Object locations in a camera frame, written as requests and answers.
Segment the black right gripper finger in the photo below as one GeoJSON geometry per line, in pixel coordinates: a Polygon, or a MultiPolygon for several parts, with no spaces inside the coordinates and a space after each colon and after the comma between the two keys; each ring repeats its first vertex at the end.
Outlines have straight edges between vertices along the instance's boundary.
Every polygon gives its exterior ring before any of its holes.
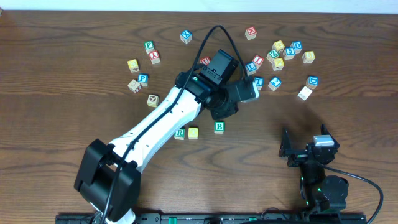
{"type": "Polygon", "coordinates": [[[327,130],[324,124],[320,127],[321,136],[324,140],[334,140],[333,136],[330,134],[329,130],[327,130]]]}
{"type": "Polygon", "coordinates": [[[292,154],[292,146],[286,129],[282,131],[282,141],[279,149],[279,157],[289,157],[292,154]]]}

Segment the green B block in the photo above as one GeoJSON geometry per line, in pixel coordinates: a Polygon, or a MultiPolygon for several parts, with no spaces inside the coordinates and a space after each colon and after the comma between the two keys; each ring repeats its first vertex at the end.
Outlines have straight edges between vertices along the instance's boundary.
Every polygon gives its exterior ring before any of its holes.
{"type": "Polygon", "coordinates": [[[215,121],[214,133],[215,134],[223,134],[224,130],[225,130],[224,121],[215,121]]]}

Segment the yellow O block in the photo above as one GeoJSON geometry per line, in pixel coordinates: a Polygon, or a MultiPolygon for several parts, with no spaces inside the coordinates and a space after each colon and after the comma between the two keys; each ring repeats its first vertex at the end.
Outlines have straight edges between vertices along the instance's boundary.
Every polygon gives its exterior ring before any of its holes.
{"type": "Polygon", "coordinates": [[[190,140],[196,140],[198,139],[198,133],[199,133],[199,129],[196,127],[189,127],[188,129],[188,138],[190,140]]]}

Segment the green R block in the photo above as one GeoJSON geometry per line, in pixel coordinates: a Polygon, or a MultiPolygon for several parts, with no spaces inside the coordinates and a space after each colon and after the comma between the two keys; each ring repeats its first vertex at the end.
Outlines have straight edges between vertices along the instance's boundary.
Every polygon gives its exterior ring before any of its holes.
{"type": "Polygon", "coordinates": [[[176,140],[184,140],[185,139],[185,129],[180,128],[174,134],[174,139],[176,140]]]}

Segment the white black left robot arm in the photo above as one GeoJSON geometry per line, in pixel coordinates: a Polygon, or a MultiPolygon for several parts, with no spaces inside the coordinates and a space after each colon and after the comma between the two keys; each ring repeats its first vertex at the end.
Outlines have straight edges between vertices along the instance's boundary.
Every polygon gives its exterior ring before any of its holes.
{"type": "Polygon", "coordinates": [[[224,50],[208,64],[195,62],[181,72],[175,85],[146,118],[134,128],[105,144],[95,139],[85,149],[74,188],[98,211],[100,223],[133,223],[132,208],[140,194],[141,175],[155,153],[204,109],[215,120],[238,112],[238,103],[258,98],[252,76],[243,71],[230,81],[241,65],[224,50]]]}

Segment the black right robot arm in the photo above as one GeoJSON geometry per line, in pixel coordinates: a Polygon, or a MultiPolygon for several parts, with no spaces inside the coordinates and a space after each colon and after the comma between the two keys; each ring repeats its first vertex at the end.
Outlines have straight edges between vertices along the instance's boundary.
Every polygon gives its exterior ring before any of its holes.
{"type": "Polygon", "coordinates": [[[340,144],[322,125],[305,149],[294,149],[286,129],[282,131],[279,157],[288,167],[300,169],[300,193],[310,213],[337,213],[346,208],[349,183],[345,178],[326,175],[325,166],[335,159],[340,144]]]}

